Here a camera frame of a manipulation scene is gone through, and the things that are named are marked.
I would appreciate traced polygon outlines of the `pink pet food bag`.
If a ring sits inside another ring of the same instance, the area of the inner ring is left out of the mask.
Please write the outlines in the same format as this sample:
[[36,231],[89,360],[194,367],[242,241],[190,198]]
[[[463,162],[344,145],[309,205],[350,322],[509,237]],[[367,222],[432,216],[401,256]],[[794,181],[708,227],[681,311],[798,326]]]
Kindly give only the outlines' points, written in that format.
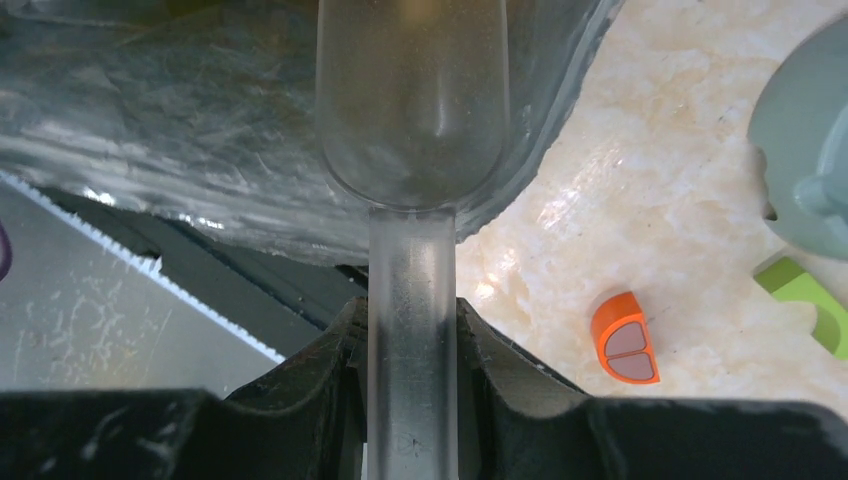
[[327,183],[313,1],[5,1],[1,167],[229,244],[361,265]]

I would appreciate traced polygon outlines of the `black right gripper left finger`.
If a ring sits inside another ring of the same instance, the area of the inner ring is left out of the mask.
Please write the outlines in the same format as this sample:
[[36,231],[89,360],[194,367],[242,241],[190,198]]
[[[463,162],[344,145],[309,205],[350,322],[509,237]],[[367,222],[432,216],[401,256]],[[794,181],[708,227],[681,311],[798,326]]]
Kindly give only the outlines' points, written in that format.
[[200,389],[1,397],[5,479],[357,479],[367,303],[225,398]]

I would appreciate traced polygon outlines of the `clear plastic scoop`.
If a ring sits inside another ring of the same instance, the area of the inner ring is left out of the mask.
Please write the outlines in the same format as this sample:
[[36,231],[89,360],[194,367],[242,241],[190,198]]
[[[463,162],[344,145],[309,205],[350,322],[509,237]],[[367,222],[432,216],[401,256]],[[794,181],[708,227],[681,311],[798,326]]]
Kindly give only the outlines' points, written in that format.
[[459,475],[456,215],[509,125],[501,1],[323,1],[323,166],[369,208],[367,473]]

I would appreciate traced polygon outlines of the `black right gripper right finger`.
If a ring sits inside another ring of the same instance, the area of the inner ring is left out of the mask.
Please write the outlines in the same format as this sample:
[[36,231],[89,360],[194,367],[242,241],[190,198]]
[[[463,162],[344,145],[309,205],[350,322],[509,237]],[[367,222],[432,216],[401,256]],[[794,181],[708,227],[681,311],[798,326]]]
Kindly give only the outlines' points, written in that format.
[[812,403],[593,396],[456,306],[463,479],[843,479]]

